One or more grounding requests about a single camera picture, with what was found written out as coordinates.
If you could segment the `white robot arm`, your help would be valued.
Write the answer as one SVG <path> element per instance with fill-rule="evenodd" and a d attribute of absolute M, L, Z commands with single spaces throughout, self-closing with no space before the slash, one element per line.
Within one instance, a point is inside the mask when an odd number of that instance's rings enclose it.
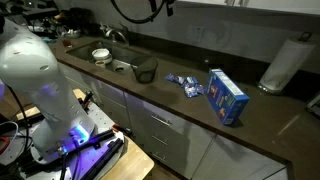
<path fill-rule="evenodd" d="M 1 80 L 31 100 L 44 116 L 32 132 L 33 158 L 49 164 L 87 142 L 95 123 L 80 105 L 47 43 L 5 17 L 0 42 Z"/>

